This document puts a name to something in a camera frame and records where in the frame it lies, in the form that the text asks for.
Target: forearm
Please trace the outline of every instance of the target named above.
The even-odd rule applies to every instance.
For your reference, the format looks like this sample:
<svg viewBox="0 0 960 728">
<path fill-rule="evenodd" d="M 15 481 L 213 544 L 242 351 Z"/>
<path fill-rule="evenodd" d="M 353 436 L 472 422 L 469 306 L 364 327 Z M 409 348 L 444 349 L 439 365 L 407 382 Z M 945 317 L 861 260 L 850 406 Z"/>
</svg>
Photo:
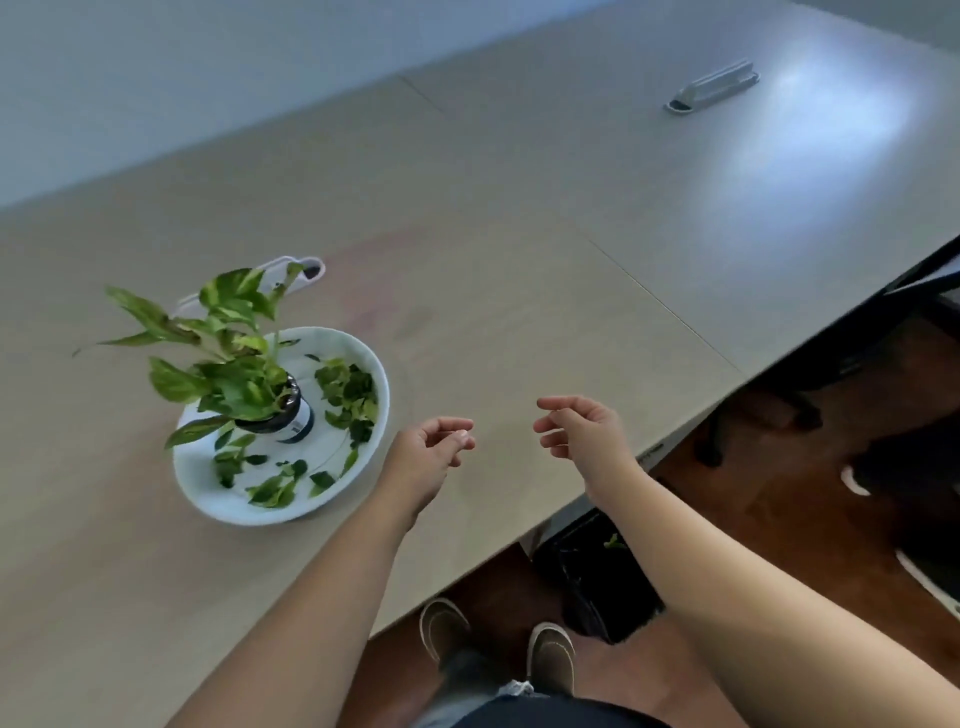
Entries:
<svg viewBox="0 0 960 728">
<path fill-rule="evenodd" d="M 170 726 L 334 726 L 409 524 L 368 498 Z"/>
<path fill-rule="evenodd" d="M 960 692 L 873 627 L 752 553 L 639 467 L 603 489 L 667 607 L 754 726 L 946 726 Z"/>
</svg>

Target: black plant pot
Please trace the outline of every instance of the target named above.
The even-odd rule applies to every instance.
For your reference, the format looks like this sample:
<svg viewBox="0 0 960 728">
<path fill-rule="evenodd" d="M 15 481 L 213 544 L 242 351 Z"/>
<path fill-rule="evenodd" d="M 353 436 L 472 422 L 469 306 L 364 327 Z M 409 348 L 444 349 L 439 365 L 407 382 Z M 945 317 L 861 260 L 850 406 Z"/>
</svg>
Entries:
<svg viewBox="0 0 960 728">
<path fill-rule="evenodd" d="M 284 445 L 298 443 L 313 429 L 313 409 L 300 393 L 300 385 L 292 376 L 287 376 L 290 394 L 283 408 L 268 420 L 236 420 L 236 425 L 255 435 L 273 435 Z"/>
</svg>

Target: jeans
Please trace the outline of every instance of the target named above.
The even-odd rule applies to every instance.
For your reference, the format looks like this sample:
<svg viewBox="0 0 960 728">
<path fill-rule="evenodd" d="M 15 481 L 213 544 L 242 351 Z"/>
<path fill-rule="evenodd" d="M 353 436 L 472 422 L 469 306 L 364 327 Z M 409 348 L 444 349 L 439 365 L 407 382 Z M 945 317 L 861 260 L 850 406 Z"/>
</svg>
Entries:
<svg viewBox="0 0 960 728">
<path fill-rule="evenodd" d="M 472 648 L 461 649 L 440 664 L 444 683 L 434 693 L 423 714 L 411 728 L 450 728 L 461 718 L 500 695 L 543 697 L 562 692 L 553 686 L 538 686 L 512 680 L 506 668 Z"/>
</svg>

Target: white wall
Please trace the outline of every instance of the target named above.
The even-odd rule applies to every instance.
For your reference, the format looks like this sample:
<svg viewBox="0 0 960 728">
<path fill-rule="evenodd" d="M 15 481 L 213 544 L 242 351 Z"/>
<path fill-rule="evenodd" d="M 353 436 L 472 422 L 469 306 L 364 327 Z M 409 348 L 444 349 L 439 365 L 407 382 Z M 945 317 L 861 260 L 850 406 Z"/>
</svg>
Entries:
<svg viewBox="0 0 960 728">
<path fill-rule="evenodd" d="M 957 0 L 799 0 L 804 5 L 960 53 Z"/>
<path fill-rule="evenodd" d="M 2 0 L 0 206 L 605 0 Z"/>
</svg>

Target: white plate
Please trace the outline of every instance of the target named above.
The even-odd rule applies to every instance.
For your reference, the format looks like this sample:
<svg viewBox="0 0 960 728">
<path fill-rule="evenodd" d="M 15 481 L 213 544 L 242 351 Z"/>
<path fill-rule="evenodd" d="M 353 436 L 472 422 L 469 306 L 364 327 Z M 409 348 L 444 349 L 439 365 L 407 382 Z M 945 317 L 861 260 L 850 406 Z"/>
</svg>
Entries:
<svg viewBox="0 0 960 728">
<path fill-rule="evenodd" d="M 280 332 L 281 340 L 300 339 L 291 347 L 280 350 L 277 361 L 291 374 L 300 385 L 300 392 L 313 408 L 315 422 L 310 434 L 293 445 L 282 445 L 269 435 L 258 435 L 247 448 L 247 455 L 265 454 L 268 460 L 259 466 L 246 465 L 244 471 L 236 476 L 232 488 L 224 488 L 217 481 L 213 470 L 213 444 L 216 433 L 207 435 L 196 442 L 179 445 L 174 448 L 174 473 L 180 489 L 191 503 L 210 518 L 237 525 L 267 525 L 290 521 L 305 513 L 319 508 L 331 498 L 342 492 L 353 482 L 357 475 L 370 462 L 373 452 L 383 438 L 387 417 L 390 414 L 390 387 L 383 365 L 366 344 L 348 333 L 335 328 L 300 327 L 287 328 Z M 373 376 L 376 386 L 379 414 L 370 441 L 358 448 L 356 463 L 343 477 L 340 471 L 350 450 L 349 436 L 345 430 L 331 426 L 324 418 L 326 410 L 339 411 L 324 400 L 320 385 L 314 378 L 314 372 L 322 365 L 307 357 L 314 354 L 326 361 L 336 357 L 343 358 L 347 364 L 356 364 Z M 198 413 L 197 405 L 189 404 L 180 416 L 178 426 L 191 420 L 208 417 L 207 413 Z M 299 459 L 307 462 L 307 475 L 297 484 L 296 497 L 286 508 L 260 508 L 250 505 L 246 488 L 259 485 L 266 478 L 278 472 L 276 462 L 288 460 L 291 463 Z M 328 471 L 337 481 L 326 491 L 310 497 L 313 481 L 311 473 Z"/>
</svg>

